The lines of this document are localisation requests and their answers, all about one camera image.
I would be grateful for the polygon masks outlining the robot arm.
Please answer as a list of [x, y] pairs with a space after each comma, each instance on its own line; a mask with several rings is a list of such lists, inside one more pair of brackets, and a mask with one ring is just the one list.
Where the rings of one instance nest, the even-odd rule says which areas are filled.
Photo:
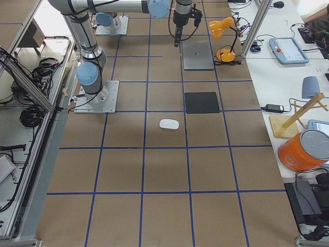
[[77, 80], [84, 89], [86, 101], [91, 105], [98, 105], [108, 97], [102, 79], [105, 52], [98, 46], [87, 13], [64, 15], [64, 18], [80, 49]]
[[[154, 18], [164, 18], [170, 13], [172, 1], [50, 1], [54, 8], [71, 21], [70, 31], [75, 34], [84, 51], [98, 47], [89, 22], [88, 13], [145, 13]], [[190, 18], [196, 17], [192, 1], [176, 1], [173, 22], [176, 25], [174, 46], [180, 44], [182, 30]]]

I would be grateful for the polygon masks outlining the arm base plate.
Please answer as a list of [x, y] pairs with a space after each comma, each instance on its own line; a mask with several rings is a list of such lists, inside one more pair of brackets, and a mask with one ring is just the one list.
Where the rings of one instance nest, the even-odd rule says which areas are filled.
[[102, 91], [94, 98], [87, 94], [77, 99], [74, 112], [77, 114], [101, 114], [116, 111], [116, 104], [119, 91], [119, 81], [105, 81]]
[[96, 29], [97, 36], [125, 36], [127, 33], [129, 17], [116, 16], [110, 26], [99, 25]]

